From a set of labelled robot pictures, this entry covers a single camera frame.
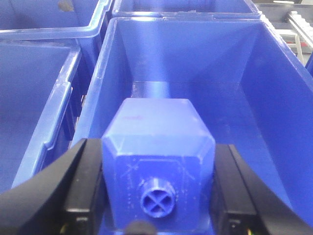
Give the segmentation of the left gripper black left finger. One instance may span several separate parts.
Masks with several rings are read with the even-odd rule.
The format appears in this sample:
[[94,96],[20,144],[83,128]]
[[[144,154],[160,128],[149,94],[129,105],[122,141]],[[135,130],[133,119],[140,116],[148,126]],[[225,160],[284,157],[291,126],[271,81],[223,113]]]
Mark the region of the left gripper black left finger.
[[2,235],[96,235],[106,205],[100,139],[81,139],[0,195]]

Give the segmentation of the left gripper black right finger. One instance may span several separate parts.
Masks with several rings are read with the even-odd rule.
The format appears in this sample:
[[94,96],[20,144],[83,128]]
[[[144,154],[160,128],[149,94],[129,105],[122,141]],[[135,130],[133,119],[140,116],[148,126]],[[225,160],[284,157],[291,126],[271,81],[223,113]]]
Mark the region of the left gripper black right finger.
[[210,217],[217,235],[311,235],[293,212],[243,160],[232,144],[217,144]]

